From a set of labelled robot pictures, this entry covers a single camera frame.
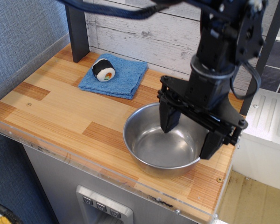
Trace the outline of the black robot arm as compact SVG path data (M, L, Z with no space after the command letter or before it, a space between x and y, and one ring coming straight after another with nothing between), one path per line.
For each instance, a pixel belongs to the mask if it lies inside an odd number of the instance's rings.
M265 43L262 19L265 0L192 0L201 9L201 40L191 60L188 81L162 76L158 92L160 124L168 133L183 114L208 130L200 158L210 159L224 144L235 145L246 120L229 102L238 69L243 66L260 86L249 60Z

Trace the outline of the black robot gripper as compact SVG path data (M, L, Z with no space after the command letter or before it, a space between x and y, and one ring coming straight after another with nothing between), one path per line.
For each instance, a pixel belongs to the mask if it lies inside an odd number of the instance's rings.
M160 126L164 133L179 123L180 115L191 118L210 132L206 135L200 158L209 160L223 145L235 145L247 128L245 119L229 102L229 92L238 66L223 71L208 69L193 56L189 81L162 76L158 91Z

